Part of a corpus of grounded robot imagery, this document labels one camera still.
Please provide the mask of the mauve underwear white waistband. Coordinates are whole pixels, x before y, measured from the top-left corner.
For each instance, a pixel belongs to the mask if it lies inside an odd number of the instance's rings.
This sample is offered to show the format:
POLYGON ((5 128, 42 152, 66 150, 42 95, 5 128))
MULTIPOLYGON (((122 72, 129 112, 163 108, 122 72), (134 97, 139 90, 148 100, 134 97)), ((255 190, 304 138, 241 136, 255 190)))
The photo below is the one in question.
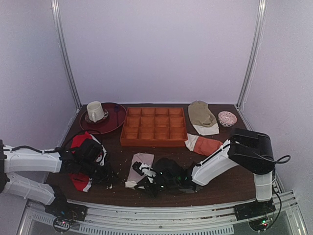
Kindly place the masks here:
POLYGON ((143 179, 147 179, 149 183, 153 183, 156 176, 156 172, 152 169, 153 161, 153 154, 134 154, 125 187, 135 189, 135 186, 139 185, 139 182, 143 179))

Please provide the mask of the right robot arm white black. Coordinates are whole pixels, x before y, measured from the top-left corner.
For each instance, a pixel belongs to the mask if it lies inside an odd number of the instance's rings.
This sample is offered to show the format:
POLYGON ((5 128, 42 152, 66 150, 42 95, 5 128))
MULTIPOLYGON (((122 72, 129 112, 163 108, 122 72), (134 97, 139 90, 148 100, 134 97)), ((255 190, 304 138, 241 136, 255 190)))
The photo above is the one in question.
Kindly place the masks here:
POLYGON ((194 193, 229 169, 242 166, 254 175, 256 201, 272 199, 272 177, 275 169, 270 137, 267 134, 236 128, 229 138, 204 160, 182 168, 174 160, 159 159, 150 166, 133 163, 133 170, 143 178, 134 189, 152 196, 164 190, 194 193))

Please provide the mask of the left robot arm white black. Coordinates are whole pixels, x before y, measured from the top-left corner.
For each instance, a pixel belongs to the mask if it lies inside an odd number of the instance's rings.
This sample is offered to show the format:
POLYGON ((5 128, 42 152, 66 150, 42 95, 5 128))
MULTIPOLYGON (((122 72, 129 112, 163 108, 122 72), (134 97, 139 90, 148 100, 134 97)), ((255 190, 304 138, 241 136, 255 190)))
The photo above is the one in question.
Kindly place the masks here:
POLYGON ((50 206, 67 203, 57 187, 41 184, 19 175, 19 172, 51 172, 83 174, 88 183, 101 183, 113 179, 114 173, 106 160, 107 152, 95 139, 86 139, 80 146, 39 150, 22 145, 0 147, 0 191, 31 199, 50 206))

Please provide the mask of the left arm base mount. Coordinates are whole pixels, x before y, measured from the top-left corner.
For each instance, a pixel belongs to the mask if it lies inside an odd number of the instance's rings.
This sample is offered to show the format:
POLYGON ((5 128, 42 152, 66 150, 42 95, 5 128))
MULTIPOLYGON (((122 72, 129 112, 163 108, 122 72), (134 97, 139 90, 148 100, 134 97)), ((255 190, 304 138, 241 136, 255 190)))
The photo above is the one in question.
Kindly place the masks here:
POLYGON ((85 221, 88 208, 84 205, 69 203, 67 201, 53 201, 50 205, 44 205, 45 212, 55 216, 52 227, 63 234, 79 221, 85 221))

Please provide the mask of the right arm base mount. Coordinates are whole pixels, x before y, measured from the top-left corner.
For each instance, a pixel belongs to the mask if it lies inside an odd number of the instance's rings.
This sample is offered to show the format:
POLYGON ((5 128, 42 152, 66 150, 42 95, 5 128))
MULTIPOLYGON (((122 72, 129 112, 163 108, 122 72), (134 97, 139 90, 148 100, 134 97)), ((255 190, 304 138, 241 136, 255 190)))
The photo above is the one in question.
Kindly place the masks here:
POLYGON ((265 232, 274 222, 276 207, 273 199, 259 202, 257 200, 234 206, 237 221, 246 220, 255 232, 265 232))

